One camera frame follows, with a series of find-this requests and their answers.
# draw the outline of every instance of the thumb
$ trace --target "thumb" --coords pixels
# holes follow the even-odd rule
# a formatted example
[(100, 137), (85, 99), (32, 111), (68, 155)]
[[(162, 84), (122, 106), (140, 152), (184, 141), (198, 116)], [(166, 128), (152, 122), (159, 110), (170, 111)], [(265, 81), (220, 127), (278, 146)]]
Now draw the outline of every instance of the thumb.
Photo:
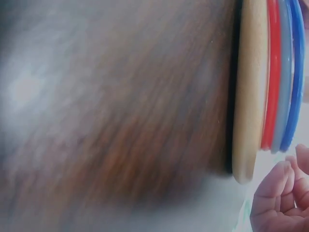
[(309, 174), (309, 148), (304, 145), (296, 147), (297, 164), (306, 174)]

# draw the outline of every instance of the child's hand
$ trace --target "child's hand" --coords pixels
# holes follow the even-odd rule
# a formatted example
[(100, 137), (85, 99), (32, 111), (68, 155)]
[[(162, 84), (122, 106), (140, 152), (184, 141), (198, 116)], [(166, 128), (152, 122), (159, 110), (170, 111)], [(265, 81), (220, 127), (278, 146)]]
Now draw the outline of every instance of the child's hand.
[(309, 231), (309, 148), (279, 162), (258, 187), (251, 211), (254, 232)]

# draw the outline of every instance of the wood grain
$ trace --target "wood grain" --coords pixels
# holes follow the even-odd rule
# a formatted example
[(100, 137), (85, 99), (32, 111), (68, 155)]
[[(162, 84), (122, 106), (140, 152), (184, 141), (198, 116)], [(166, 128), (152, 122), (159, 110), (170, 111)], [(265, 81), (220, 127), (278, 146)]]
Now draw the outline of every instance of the wood grain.
[(234, 9), (4, 0), (1, 231), (114, 231), (114, 204), (175, 199), (221, 170)]

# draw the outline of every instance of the finger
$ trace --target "finger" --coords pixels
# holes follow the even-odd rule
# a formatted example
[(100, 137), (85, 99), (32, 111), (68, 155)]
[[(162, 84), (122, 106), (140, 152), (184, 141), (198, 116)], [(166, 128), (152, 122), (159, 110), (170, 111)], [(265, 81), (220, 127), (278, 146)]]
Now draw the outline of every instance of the finger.
[(309, 174), (309, 148), (304, 145), (296, 147), (297, 164), (306, 174)]
[(281, 195), (291, 192), (294, 171), (290, 162), (279, 162), (257, 188), (251, 211), (253, 225), (263, 225), (280, 211)]
[(293, 195), (296, 205), (300, 209), (305, 210), (309, 207), (309, 183), (306, 179), (306, 174), (298, 167), (296, 158), (287, 157), (286, 160), (290, 161), (295, 173)]

